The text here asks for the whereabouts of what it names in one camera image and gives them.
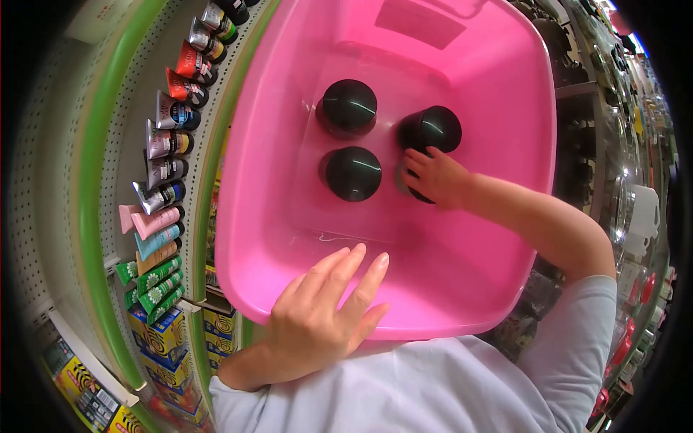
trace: pink tube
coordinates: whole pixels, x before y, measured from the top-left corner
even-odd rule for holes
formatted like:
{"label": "pink tube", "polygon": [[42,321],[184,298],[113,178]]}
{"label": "pink tube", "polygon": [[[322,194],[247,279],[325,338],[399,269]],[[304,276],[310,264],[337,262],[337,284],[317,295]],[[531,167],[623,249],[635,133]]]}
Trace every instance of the pink tube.
{"label": "pink tube", "polygon": [[147,215],[144,212],[133,213],[131,215],[137,233],[142,240],[145,240],[152,233],[168,227],[174,222],[181,220],[185,216],[185,211],[181,206],[170,207]]}
{"label": "pink tube", "polygon": [[134,227],[130,215],[142,212],[142,208],[136,204],[120,205],[118,206],[118,212],[121,214],[121,230],[123,234],[126,234]]}

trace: pink plastic basin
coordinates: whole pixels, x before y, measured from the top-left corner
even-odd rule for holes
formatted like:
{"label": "pink plastic basin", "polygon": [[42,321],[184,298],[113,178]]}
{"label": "pink plastic basin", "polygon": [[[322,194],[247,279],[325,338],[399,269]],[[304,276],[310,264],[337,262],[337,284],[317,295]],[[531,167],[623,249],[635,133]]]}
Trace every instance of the pink plastic basin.
{"label": "pink plastic basin", "polygon": [[[378,98],[375,128],[355,141],[330,137],[315,120],[327,87],[345,78],[365,82]],[[535,251],[490,222],[400,192],[394,130],[407,114],[444,105],[463,130],[452,158],[549,193],[554,98],[539,34],[503,0],[283,0],[231,127],[216,234],[223,292],[264,324],[296,275],[363,241],[368,263],[390,254],[375,303],[392,309],[372,339],[492,328],[517,302]],[[349,145],[373,152],[383,170],[380,188],[363,202],[342,201],[317,175],[327,152]]]}

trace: adult hand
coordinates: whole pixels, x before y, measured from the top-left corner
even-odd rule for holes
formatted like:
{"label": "adult hand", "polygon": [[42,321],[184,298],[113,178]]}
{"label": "adult hand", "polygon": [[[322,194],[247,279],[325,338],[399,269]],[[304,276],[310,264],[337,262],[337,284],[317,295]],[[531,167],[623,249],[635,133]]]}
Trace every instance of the adult hand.
{"label": "adult hand", "polygon": [[462,209],[462,195],[470,177],[469,171],[437,148],[428,147],[426,150],[431,157],[411,148],[405,151],[406,168],[419,178],[404,169],[404,183],[431,199],[441,209]]}
{"label": "adult hand", "polygon": [[363,244],[343,248],[294,279],[272,308],[267,339],[222,363],[222,382],[254,391],[322,370],[354,352],[389,310],[388,304],[369,309],[387,271],[387,253],[373,261],[337,308],[365,254]]}

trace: fingernail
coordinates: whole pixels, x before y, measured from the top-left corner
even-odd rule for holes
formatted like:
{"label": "fingernail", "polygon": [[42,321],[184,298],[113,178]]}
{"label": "fingernail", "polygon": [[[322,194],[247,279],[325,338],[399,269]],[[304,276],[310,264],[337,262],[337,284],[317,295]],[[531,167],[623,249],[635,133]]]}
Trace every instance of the fingernail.
{"label": "fingernail", "polygon": [[389,263],[389,254],[383,253],[380,255],[380,260],[378,261],[378,266],[385,267]]}

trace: white sleeve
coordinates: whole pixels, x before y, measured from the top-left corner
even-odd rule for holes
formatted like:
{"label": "white sleeve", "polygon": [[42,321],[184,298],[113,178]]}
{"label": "white sleeve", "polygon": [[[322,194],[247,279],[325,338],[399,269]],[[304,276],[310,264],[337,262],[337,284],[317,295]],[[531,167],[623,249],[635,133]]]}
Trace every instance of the white sleeve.
{"label": "white sleeve", "polygon": [[582,432],[602,385],[616,317],[616,282],[589,276],[570,286],[542,320],[517,366],[564,432]]}
{"label": "white sleeve", "polygon": [[217,431],[257,431],[269,390],[270,387],[255,392],[237,391],[221,383],[218,376],[212,376],[209,393],[212,395]]}

